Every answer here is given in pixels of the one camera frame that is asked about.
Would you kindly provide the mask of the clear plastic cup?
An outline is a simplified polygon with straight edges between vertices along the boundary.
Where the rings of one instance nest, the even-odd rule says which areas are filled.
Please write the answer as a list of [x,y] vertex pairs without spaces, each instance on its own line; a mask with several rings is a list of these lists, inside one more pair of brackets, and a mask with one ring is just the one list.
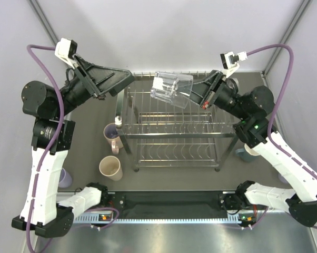
[[193,76],[168,72],[155,72],[151,97],[172,106],[186,108],[193,87]]

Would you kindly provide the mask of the beige tumbler cup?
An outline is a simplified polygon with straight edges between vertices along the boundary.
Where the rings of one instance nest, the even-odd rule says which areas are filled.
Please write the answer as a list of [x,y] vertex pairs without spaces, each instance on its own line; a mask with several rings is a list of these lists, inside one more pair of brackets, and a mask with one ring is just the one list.
[[122,179],[123,171],[121,162],[115,156],[109,155],[104,157],[100,161],[98,168],[103,176],[113,181],[120,181]]

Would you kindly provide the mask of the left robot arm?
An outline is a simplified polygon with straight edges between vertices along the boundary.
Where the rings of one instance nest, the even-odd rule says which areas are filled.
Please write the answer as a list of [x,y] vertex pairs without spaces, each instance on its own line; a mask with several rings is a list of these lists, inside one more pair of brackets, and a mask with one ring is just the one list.
[[116,96],[134,80],[128,70],[98,66],[75,53],[63,61],[74,72],[63,87],[31,81],[21,93],[23,112],[35,118],[33,164],[26,202],[12,219],[12,227],[43,238],[66,235],[78,216],[92,207],[104,209],[109,203],[107,187],[99,183],[89,183],[64,201],[56,200],[75,128],[75,122],[65,117],[90,98]]

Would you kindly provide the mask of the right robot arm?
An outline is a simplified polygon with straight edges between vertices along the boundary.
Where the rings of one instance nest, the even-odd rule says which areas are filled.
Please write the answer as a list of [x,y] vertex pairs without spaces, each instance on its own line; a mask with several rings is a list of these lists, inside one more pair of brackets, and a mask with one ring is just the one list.
[[284,141],[267,119],[273,111],[274,96],[266,86],[257,86],[243,95],[235,82],[220,71],[211,71],[193,83],[190,100],[203,109],[215,105],[239,119],[236,136],[268,161],[291,188],[264,186],[254,181],[240,184],[233,196],[239,208],[263,205],[287,212],[298,223],[314,227],[317,223],[317,173]]

